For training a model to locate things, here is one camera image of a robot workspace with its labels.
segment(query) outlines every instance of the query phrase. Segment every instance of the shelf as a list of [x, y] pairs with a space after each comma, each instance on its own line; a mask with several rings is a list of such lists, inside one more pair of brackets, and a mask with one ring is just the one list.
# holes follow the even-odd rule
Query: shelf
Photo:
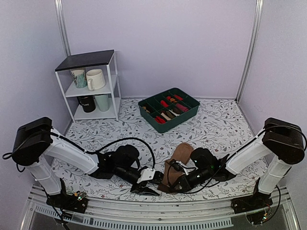
[[[116, 74], [111, 75], [113, 91], [117, 83], [117, 77], [118, 76]], [[104, 87], [98, 90], [93, 90], [93, 91], [90, 91], [87, 86], [84, 88], [78, 89], [75, 83], [72, 82], [65, 93], [65, 97], [78, 97], [78, 96], [86, 96], [86, 95], [108, 94], [108, 93], [113, 92], [110, 89], [109, 78], [107, 76], [105, 76], [105, 80], [106, 80], [106, 85]]]
[[[115, 98], [116, 111], [119, 112], [120, 109], [120, 97]], [[105, 119], [105, 118], [116, 118], [115, 111], [112, 103], [112, 98], [109, 98], [110, 108], [106, 112], [101, 112], [96, 105], [96, 109], [91, 113], [85, 113], [81, 105], [78, 106], [75, 113], [75, 120], [88, 120], [88, 119]]]
[[55, 72], [78, 69], [90, 66], [108, 65], [114, 55], [114, 50], [97, 51], [85, 54], [68, 56], [56, 69]]

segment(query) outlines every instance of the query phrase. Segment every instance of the black shelf top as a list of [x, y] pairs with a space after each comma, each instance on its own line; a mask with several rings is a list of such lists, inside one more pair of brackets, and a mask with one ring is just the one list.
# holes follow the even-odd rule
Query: black shelf top
[[97, 51], [85, 54], [68, 56], [56, 69], [55, 72], [78, 69], [90, 66], [108, 65], [114, 54], [114, 50]]

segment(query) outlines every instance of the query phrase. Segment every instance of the green tray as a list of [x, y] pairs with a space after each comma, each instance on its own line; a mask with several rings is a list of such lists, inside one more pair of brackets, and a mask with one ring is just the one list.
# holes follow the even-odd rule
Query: green tray
[[[183, 100], [178, 100], [174, 95], [180, 96]], [[177, 100], [177, 103], [187, 107], [189, 110], [187, 112], [181, 111], [181, 114], [179, 116], [176, 116], [175, 118], [171, 119], [170, 121], [166, 121], [164, 124], [160, 124], [156, 122], [155, 117], [159, 116], [161, 118], [162, 115], [160, 114], [162, 111], [170, 110], [174, 107], [176, 107], [176, 103], [171, 103], [169, 100], [166, 99], [167, 96], [171, 96], [172, 98]], [[165, 101], [169, 106], [163, 107], [161, 105], [161, 101]], [[200, 103], [192, 98], [191, 96], [187, 95], [185, 92], [178, 88], [172, 88], [170, 90], [166, 90], [162, 93], [156, 94], [152, 97], [149, 97], [147, 99], [144, 99], [139, 102], [140, 107], [140, 113], [142, 117], [145, 118], [145, 120], [155, 129], [158, 131], [158, 133], [165, 133], [169, 131], [170, 129], [176, 127], [177, 125], [180, 125], [181, 123], [189, 120], [191, 117], [195, 116], [198, 111], [198, 107], [200, 106]], [[146, 112], [142, 107], [145, 106], [150, 113]]]

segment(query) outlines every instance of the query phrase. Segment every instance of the leaf pattern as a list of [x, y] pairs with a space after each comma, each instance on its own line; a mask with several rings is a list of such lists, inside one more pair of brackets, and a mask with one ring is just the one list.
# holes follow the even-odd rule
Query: leaf pattern
[[[164, 161], [169, 159], [176, 146], [187, 142], [194, 148], [208, 148], [217, 158], [237, 150], [246, 143], [252, 133], [233, 100], [200, 99], [200, 107], [195, 117], [164, 134], [156, 132], [140, 115], [137, 99], [123, 99], [119, 121], [114, 119], [76, 121], [70, 127], [67, 137], [88, 150], [96, 150], [119, 138], [138, 137], [153, 149], [156, 169], [164, 171]], [[141, 165], [151, 165], [149, 150], [136, 140], [123, 141], [110, 146], [106, 151], [115, 150], [120, 145], [132, 144], [140, 151]], [[85, 175], [81, 170], [58, 159], [52, 164], [58, 177], [63, 178], [68, 192], [85, 191], [90, 197], [104, 199], [172, 202], [197, 201], [247, 195], [253, 192], [256, 180], [267, 169], [264, 159], [247, 168], [234, 179], [205, 188], [196, 194], [166, 194], [156, 190], [156, 185], [148, 183], [160, 196], [141, 196], [130, 192], [131, 185], [113, 176], [111, 180], [98, 180]]]

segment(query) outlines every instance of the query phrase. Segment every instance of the cup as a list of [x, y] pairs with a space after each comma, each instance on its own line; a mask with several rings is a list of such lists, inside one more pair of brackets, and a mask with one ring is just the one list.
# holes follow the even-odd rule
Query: cup
[[101, 112], [108, 111], [109, 106], [109, 96], [107, 94], [95, 95], [96, 103]]
[[87, 86], [87, 81], [85, 77], [85, 68], [71, 70], [71, 76], [77, 88], [80, 89]]
[[106, 85], [101, 69], [92, 69], [86, 73], [87, 86], [90, 91], [98, 90]]
[[96, 105], [93, 96], [80, 96], [77, 97], [79, 104], [82, 106], [83, 111], [90, 113], [95, 110]]

